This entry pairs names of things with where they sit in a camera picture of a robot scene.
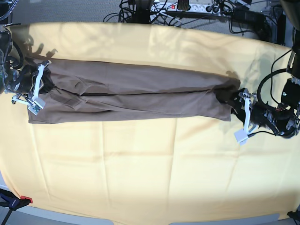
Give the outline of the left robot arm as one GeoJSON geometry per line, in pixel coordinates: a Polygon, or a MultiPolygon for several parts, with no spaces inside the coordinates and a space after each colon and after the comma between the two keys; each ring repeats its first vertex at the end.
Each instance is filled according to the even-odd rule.
{"type": "Polygon", "coordinates": [[[300,132],[300,2],[298,0],[282,0],[280,2],[285,15],[294,27],[293,45],[289,50],[290,58],[287,67],[272,70],[258,85],[255,93],[243,88],[229,98],[232,112],[243,122],[243,128],[234,136],[240,145],[256,134],[256,128],[269,129],[268,134],[285,139],[292,138],[300,132]],[[263,85],[278,74],[287,73],[291,77],[286,80],[281,93],[280,103],[273,107],[262,100],[263,85]]]}

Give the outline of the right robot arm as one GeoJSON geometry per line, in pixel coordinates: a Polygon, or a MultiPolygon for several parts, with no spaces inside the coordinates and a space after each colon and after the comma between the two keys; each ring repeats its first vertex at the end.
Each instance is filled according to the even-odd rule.
{"type": "Polygon", "coordinates": [[[26,105],[37,115],[45,107],[40,94],[54,87],[48,69],[51,62],[24,65],[23,53],[7,28],[13,25],[12,14],[17,3],[17,0],[0,2],[0,92],[12,93],[12,104],[26,105]]]}

